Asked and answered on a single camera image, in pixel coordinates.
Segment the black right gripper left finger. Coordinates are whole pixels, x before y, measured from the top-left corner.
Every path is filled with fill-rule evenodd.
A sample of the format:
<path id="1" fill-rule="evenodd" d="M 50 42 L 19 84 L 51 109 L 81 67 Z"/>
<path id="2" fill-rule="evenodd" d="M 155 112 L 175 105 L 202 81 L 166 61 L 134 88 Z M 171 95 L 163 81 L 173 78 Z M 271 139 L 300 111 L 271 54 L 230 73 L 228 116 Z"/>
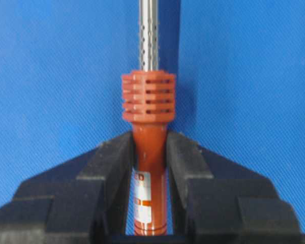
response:
<path id="1" fill-rule="evenodd" d="M 104 243 L 123 235 L 133 161 L 127 132 L 23 181 L 0 207 L 0 243 Z"/>

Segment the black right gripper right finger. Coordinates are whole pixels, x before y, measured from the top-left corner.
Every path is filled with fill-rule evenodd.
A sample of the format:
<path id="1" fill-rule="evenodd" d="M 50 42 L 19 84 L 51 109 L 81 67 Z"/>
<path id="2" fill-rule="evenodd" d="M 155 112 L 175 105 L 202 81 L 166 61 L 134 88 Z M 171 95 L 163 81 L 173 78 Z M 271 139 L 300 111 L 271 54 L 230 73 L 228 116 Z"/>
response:
<path id="1" fill-rule="evenodd" d="M 191 243 L 300 243 L 293 207 L 271 180 L 169 132 L 173 231 Z"/>

